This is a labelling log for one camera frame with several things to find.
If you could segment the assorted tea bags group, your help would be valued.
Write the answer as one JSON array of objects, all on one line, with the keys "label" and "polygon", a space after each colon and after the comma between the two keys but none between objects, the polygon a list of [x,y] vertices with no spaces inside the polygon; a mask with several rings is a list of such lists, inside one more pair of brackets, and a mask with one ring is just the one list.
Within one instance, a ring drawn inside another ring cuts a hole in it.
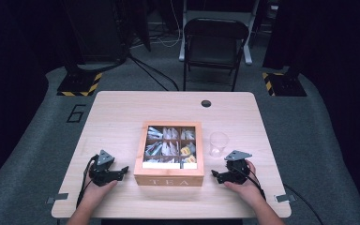
[{"label": "assorted tea bags group", "polygon": [[143,165],[169,165],[185,169],[197,163],[195,127],[149,126],[143,151]]}]

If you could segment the wooden tea box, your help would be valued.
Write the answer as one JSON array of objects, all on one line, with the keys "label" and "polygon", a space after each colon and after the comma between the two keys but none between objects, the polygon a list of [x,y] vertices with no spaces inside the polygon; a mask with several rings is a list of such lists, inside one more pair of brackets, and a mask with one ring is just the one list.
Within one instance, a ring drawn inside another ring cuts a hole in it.
[{"label": "wooden tea box", "polygon": [[[143,165],[143,151],[149,126],[163,127],[195,127],[197,163],[185,169],[175,169],[169,165],[152,168],[151,164]],[[171,187],[200,187],[204,179],[203,136],[200,122],[169,122],[147,121],[142,126],[138,154],[134,169],[134,177],[139,186],[171,186]]]}]

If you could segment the clear plastic cup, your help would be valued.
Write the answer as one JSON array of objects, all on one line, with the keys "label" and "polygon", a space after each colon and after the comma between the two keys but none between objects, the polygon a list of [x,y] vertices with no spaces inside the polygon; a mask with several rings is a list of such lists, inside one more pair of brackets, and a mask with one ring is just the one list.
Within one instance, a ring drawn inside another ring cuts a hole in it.
[{"label": "clear plastic cup", "polygon": [[213,132],[210,135],[210,155],[220,157],[229,143],[229,137],[223,132]]}]

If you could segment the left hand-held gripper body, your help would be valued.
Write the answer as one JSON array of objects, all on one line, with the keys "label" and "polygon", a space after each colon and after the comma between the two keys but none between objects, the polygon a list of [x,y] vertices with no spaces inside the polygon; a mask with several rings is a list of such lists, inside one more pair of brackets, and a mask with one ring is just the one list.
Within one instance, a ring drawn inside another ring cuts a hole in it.
[{"label": "left hand-held gripper body", "polygon": [[114,157],[107,153],[105,150],[101,150],[99,154],[92,157],[93,164],[89,169],[89,177],[99,187],[105,186],[110,183],[109,174],[116,173],[110,171],[110,167],[114,163]]}]

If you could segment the person's right hand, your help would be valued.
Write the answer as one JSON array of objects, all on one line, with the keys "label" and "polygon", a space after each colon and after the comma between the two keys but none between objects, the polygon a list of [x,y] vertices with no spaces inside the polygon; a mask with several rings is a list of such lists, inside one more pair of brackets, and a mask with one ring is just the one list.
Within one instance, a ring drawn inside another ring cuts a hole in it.
[{"label": "person's right hand", "polygon": [[237,193],[239,197],[250,207],[255,208],[262,206],[265,203],[265,199],[259,189],[260,182],[256,177],[256,169],[254,165],[249,160],[246,160],[246,163],[250,170],[247,181],[242,185],[225,182],[224,186]]}]

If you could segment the striped black stand base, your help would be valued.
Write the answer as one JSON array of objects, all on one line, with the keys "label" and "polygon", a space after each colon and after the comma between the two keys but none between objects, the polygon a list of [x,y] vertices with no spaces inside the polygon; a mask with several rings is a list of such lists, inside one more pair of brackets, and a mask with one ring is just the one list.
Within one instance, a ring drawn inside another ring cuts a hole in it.
[{"label": "striped black stand base", "polygon": [[262,74],[268,94],[272,97],[305,97],[307,95],[298,78],[283,73]]},{"label": "striped black stand base", "polygon": [[84,72],[81,75],[67,75],[57,88],[57,96],[88,97],[92,96],[102,77],[101,73]]}]

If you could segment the grey metal table clip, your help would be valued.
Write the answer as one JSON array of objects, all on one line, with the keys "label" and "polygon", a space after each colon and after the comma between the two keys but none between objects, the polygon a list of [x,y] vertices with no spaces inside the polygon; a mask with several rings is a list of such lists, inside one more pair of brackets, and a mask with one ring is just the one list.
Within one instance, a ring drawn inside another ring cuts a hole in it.
[{"label": "grey metal table clip", "polygon": [[67,193],[58,193],[54,196],[48,197],[46,200],[46,204],[54,204],[56,201],[66,200],[68,198]]},{"label": "grey metal table clip", "polygon": [[292,203],[296,201],[296,197],[292,194],[275,195],[275,200],[278,203]]}]

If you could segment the black folding chair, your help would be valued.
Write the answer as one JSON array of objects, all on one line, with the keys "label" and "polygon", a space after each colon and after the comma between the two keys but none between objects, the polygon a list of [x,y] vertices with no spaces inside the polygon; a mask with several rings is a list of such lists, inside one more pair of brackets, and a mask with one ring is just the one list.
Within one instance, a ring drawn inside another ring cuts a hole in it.
[{"label": "black folding chair", "polygon": [[[187,90],[187,82],[207,82],[227,84],[233,91],[249,37],[248,27],[237,20],[195,18],[186,23],[183,37],[183,90]],[[191,79],[188,73],[192,67],[228,69],[229,74],[233,73],[232,82],[218,78]]]}]

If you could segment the person's left hand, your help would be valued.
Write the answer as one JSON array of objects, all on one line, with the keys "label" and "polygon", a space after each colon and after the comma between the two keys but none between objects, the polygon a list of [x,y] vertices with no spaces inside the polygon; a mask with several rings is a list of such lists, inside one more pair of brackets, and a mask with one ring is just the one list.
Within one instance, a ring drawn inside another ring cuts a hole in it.
[{"label": "person's left hand", "polygon": [[83,197],[80,206],[96,208],[104,199],[104,197],[117,185],[117,181],[113,180],[105,186],[99,187],[93,183],[89,175],[86,175],[85,186],[83,187]]}]

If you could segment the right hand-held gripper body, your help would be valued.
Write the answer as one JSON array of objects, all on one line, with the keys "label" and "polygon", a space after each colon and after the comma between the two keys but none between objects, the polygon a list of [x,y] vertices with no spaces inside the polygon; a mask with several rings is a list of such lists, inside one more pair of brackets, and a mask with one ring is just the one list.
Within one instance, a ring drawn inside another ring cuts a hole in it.
[{"label": "right hand-held gripper body", "polygon": [[224,180],[235,184],[245,183],[250,174],[250,168],[246,159],[250,157],[250,153],[238,150],[233,150],[228,156],[226,156],[226,168],[228,171],[226,172]]}]

